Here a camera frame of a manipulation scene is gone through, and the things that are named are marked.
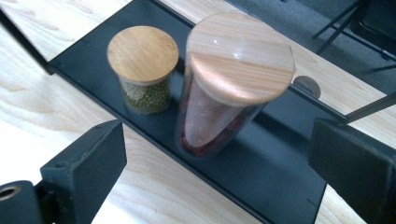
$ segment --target glass jar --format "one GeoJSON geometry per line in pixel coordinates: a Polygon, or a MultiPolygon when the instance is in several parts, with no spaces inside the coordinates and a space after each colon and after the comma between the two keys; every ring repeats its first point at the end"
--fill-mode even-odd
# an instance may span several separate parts
{"type": "Polygon", "coordinates": [[[290,84],[291,48],[248,15],[220,13],[198,23],[187,42],[177,143],[210,158],[290,84]]]}
{"type": "Polygon", "coordinates": [[[169,77],[178,60],[177,44],[169,34],[149,26],[127,28],[111,39],[107,58],[133,112],[150,115],[169,106],[169,77]]]}

